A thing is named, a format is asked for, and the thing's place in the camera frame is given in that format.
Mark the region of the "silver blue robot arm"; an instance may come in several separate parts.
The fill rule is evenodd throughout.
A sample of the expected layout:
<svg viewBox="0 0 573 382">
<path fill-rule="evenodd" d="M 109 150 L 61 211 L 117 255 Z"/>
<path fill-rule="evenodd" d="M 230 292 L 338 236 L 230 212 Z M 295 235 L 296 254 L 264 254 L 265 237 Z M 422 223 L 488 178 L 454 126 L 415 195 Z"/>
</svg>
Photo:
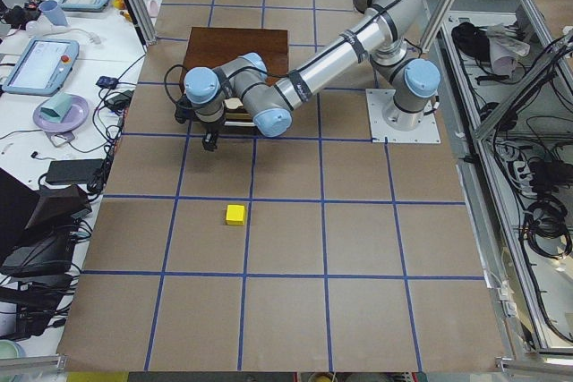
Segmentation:
<svg viewBox="0 0 573 382">
<path fill-rule="evenodd" d="M 391 128 L 410 132 L 427 114 L 436 94 L 440 72 L 430 61 L 406 50 L 405 32 L 422 6 L 422 0 L 353 0 L 363 18 L 313 58 L 282 76 L 273 85 L 256 53 L 238 56 L 219 67 L 194 67 L 183 79 L 183 94 L 175 101 L 175 120 L 200 122 L 205 128 L 202 145 L 213 151 L 226 120 L 225 102 L 240 100 L 254 126 L 266 137 L 283 134 L 292 113 L 348 69 L 370 63 L 394 87 L 392 99 L 382 109 Z"/>
</svg>

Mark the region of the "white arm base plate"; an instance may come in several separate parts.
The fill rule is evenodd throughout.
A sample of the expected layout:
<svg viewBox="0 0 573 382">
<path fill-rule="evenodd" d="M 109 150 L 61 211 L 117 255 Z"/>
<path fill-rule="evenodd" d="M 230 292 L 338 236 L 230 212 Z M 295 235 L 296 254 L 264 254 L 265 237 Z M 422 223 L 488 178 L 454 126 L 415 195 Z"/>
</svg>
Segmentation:
<svg viewBox="0 0 573 382">
<path fill-rule="evenodd" d="M 440 144 L 440 133 L 434 113 L 427 102 L 423 111 L 406 113 L 394 103 L 394 89 L 365 91 L 371 141 L 389 144 Z"/>
</svg>

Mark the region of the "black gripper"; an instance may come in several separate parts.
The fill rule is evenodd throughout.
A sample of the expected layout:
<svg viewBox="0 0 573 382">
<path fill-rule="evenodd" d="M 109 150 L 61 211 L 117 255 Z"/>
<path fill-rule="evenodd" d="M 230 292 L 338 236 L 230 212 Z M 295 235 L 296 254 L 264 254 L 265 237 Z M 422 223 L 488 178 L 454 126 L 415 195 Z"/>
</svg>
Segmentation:
<svg viewBox="0 0 573 382">
<path fill-rule="evenodd" d="M 206 151 L 217 149 L 219 132 L 225 125 L 225 113 L 198 115 L 198 119 L 206 131 L 201 140 L 203 149 Z"/>
</svg>

